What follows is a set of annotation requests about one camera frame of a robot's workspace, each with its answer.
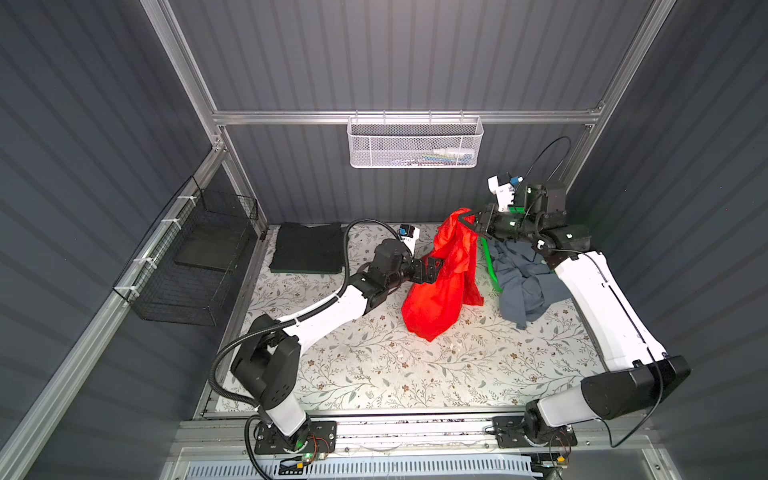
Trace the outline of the red t-shirt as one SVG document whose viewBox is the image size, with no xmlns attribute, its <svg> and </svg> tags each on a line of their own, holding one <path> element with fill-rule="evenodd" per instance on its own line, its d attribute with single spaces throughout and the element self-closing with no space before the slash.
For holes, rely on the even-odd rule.
<svg viewBox="0 0 768 480">
<path fill-rule="evenodd" d="M 463 307 L 484 304 L 476 284 L 478 235 L 459 221 L 469 211 L 454 211 L 438 228 L 429 254 L 443 262 L 437 280 L 413 285 L 401 308 L 408 331 L 428 342 L 451 328 Z"/>
</svg>

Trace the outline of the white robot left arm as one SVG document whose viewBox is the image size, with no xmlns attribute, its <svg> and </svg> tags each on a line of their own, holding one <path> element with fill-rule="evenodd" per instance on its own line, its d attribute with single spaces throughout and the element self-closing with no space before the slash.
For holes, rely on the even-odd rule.
<svg viewBox="0 0 768 480">
<path fill-rule="evenodd" d="M 345 281 L 346 287 L 292 317 L 263 315 L 251 325 L 250 337 L 238 346 L 230 372 L 248 392 L 259 413 L 293 449 L 309 435 L 311 421 L 295 397 L 301 356 L 320 339 L 357 320 L 404 283 L 433 284 L 443 261 L 416 258 L 408 242 L 388 238 Z"/>
</svg>

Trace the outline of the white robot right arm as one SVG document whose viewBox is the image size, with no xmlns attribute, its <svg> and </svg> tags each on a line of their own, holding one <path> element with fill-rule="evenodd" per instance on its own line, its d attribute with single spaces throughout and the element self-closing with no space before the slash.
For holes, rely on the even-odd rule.
<svg viewBox="0 0 768 480">
<path fill-rule="evenodd" d="M 568 288 L 605 368 L 577 387 L 529 402 L 520 427 L 529 443 L 543 445 L 576 423 L 655 413 L 690 375 L 685 358 L 669 355 L 640 320 L 586 226 L 563 214 L 548 222 L 543 213 L 501 212 L 495 205 L 459 221 L 483 238 L 531 244 Z"/>
</svg>

